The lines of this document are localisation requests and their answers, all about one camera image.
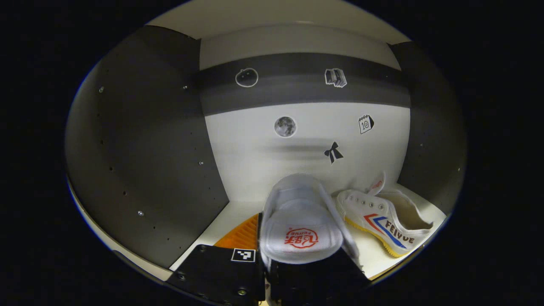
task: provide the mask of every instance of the black bow sticker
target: black bow sticker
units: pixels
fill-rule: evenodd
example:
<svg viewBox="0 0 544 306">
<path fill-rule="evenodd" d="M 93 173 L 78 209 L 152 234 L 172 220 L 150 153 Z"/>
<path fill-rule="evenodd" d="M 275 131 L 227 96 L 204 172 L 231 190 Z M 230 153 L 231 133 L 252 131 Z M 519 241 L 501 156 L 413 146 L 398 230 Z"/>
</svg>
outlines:
<svg viewBox="0 0 544 306">
<path fill-rule="evenodd" d="M 325 156 L 329 156 L 331 158 L 331 164 L 335 162 L 335 157 L 336 159 L 344 157 L 342 156 L 342 154 L 340 154 L 340 152 L 338 152 L 338 150 L 336 150 L 337 147 L 338 144 L 336 142 L 333 142 L 331 149 L 325 151 Z"/>
</svg>

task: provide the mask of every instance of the orange object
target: orange object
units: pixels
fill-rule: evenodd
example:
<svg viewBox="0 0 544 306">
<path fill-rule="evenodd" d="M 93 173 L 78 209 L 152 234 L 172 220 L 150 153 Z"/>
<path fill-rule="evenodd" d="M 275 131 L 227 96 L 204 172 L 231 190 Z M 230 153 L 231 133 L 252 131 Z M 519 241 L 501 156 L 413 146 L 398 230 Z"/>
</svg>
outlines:
<svg viewBox="0 0 544 306">
<path fill-rule="evenodd" d="M 256 250 L 258 224 L 259 214 L 256 214 L 228 232 L 214 246 L 229 249 Z"/>
</svg>

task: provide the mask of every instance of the red chinese logo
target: red chinese logo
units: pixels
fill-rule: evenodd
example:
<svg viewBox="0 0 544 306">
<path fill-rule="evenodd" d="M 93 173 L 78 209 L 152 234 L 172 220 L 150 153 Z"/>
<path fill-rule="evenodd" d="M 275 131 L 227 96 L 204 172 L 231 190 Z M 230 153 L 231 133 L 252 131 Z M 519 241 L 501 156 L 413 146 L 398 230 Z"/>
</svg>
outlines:
<svg viewBox="0 0 544 306">
<path fill-rule="evenodd" d="M 302 228 L 288 231 L 287 234 L 285 234 L 284 244 L 290 244 L 295 248 L 304 249 L 313 247 L 318 242 L 319 240 L 315 231 Z"/>
<path fill-rule="evenodd" d="M 377 182 L 374 186 L 372 186 L 370 189 L 378 188 L 381 186 L 381 181 Z"/>
</svg>

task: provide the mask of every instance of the yellow rubber sole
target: yellow rubber sole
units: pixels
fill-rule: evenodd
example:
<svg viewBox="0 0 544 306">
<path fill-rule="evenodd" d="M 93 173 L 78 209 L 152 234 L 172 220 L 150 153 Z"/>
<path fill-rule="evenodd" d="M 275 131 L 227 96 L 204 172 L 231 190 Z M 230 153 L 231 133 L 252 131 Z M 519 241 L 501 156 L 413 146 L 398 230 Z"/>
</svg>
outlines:
<svg viewBox="0 0 544 306">
<path fill-rule="evenodd" d="M 381 243 L 384 244 L 385 249 L 387 250 L 387 252 L 388 252 L 389 254 L 391 254 L 391 256 L 394 256 L 394 257 L 401 257 L 401 256 L 405 255 L 405 254 L 399 254 L 399 253 L 393 251 L 393 250 L 391 249 L 391 247 L 389 246 L 389 244 L 387 244 L 387 242 L 385 242 L 385 240 L 384 240 L 382 237 L 376 235 L 375 233 L 373 233 L 373 232 L 367 230 L 367 229 L 364 228 L 364 227 L 361 227 L 360 225 L 357 225 L 355 222 L 353 222 L 352 220 L 350 220 L 348 217 L 344 217 L 344 220 L 345 220 L 346 223 L 348 223 L 348 224 L 351 225 L 352 227 L 354 227 L 354 228 L 356 228 L 356 229 L 358 229 L 358 230 L 362 230 L 362 231 L 365 231 L 365 232 L 369 232 L 369 233 L 372 234 L 374 237 L 378 238 L 378 239 L 381 241 Z"/>
</svg>

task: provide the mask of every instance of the feiyue shoe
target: feiyue shoe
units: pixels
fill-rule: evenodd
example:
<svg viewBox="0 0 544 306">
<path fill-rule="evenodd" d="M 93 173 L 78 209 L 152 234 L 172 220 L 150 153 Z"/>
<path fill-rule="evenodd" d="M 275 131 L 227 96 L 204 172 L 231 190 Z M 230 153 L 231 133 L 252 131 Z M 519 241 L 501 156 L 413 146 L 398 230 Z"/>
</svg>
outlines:
<svg viewBox="0 0 544 306">
<path fill-rule="evenodd" d="M 416 205 L 401 191 L 380 192 L 384 183 L 385 173 L 381 173 L 368 193 L 340 192 L 336 208 L 346 223 L 371 233 L 391 255 L 401 257 L 428 236 L 432 223 L 421 218 Z"/>
<path fill-rule="evenodd" d="M 259 248 L 267 270 L 272 260 L 307 264 L 342 247 L 358 264 L 358 248 L 323 185 L 307 174 L 281 179 L 264 206 Z"/>
</svg>

